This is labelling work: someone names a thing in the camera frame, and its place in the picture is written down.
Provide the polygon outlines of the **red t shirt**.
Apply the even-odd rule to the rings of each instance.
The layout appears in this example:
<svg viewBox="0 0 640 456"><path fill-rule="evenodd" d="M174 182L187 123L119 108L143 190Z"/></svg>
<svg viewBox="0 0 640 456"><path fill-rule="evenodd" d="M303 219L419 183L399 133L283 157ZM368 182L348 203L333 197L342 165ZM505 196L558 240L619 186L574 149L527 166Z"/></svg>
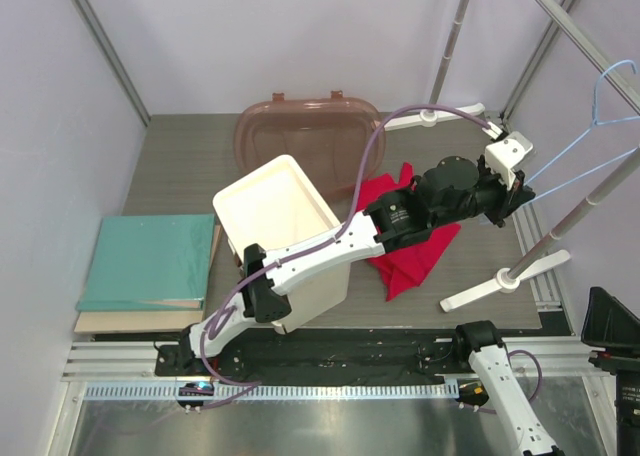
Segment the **red t shirt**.
<svg viewBox="0 0 640 456"><path fill-rule="evenodd" d="M363 182L356 210L364 210L369 203L372 203L383 193L407 186L413 176L413 166L409 162L404 162L397 180L394 180L389 173L384 173ZM380 278L387 288L386 301L390 302L400 294L418 288L434 269L460 230L459 224L449 224L436 229L426 242L380 257L369 258L368 262L378 270Z"/></svg>

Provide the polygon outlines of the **light blue wire hanger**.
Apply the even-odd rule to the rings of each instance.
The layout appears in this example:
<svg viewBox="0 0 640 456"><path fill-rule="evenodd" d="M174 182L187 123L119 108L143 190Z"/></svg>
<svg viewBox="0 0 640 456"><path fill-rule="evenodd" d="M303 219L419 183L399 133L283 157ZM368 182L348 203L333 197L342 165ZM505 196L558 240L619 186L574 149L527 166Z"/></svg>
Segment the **light blue wire hanger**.
<svg viewBox="0 0 640 456"><path fill-rule="evenodd" d="M639 120L639 116L638 115L634 115L634 116L627 116L627 117L622 117L622 118L618 118L618 119L608 119L608 120L604 120L600 117L600 97L599 97L599 93L600 93L600 89L603 86L603 83L605 81L605 79L609 76L613 76L614 72L616 72L620 67L623 66L627 66L630 68L631 72L633 75L637 75L639 70L638 70L638 65L634 60L631 59L625 59L625 60L620 60L612 65L610 65L609 67L607 67L603 72L600 73L598 79L596 80L596 82L594 83L593 86L593 90L592 90L592 99L591 99L591 121L589 126L579 135L577 136L571 143L569 143L564 149L562 149L559 153L557 153L552 159L550 159L542 168L540 168L533 176L529 177L526 182L527 183L532 183L534 182L541 174L543 174L546 170L548 170L552 165L554 165L557 161L559 161L563 156L565 156L567 153L569 153L574 147L576 147L581 141L583 141L588 135L590 135L593 131L595 131L597 128L602 128L602 127L607 127L607 126L613 126L613 125L618 125L618 124L625 124L628 122L635 122ZM533 204L534 202L541 200L579 180L581 180L582 178L589 176L593 173L595 173L596 171L603 169L609 165L611 165L614 162L618 162L620 160L622 160L623 158L625 158L626 156L629 156L632 153L632 150L626 151L621 153L618 156L615 156L611 159L609 159L608 161L605 161L602 164L596 165L593 168L569 179L566 180L565 182L556 185L555 187L548 189L544 192L542 192L541 194L536 194L534 196L534 198L527 202L527 205Z"/></svg>

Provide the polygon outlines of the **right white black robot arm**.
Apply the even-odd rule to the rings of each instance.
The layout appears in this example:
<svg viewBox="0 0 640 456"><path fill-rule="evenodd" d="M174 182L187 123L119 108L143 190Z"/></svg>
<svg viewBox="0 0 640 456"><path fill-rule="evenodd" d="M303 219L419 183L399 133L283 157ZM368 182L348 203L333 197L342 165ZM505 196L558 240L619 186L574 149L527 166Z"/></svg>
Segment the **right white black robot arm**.
<svg viewBox="0 0 640 456"><path fill-rule="evenodd" d="M616 453L639 453L639 317L601 287L592 287L581 342L594 351L589 362L616 378ZM561 455L513 374L496 326L476 321L455 328L451 356L474 372L493 403L513 455Z"/></svg>

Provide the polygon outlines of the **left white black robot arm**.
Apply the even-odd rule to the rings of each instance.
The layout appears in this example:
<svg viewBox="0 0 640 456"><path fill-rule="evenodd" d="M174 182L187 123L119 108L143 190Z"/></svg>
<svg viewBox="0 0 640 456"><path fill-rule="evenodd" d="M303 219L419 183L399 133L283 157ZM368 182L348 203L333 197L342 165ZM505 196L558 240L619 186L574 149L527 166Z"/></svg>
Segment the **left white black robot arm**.
<svg viewBox="0 0 640 456"><path fill-rule="evenodd" d="M501 227L534 197L521 170L505 181L483 158L451 156L364 210L351 211L336 229L276 250L252 244L244 250L244 277L221 307L181 332L177 365L205 373L240 333L289 315L291 290L325 269L418 245L441 227L479 215Z"/></svg>

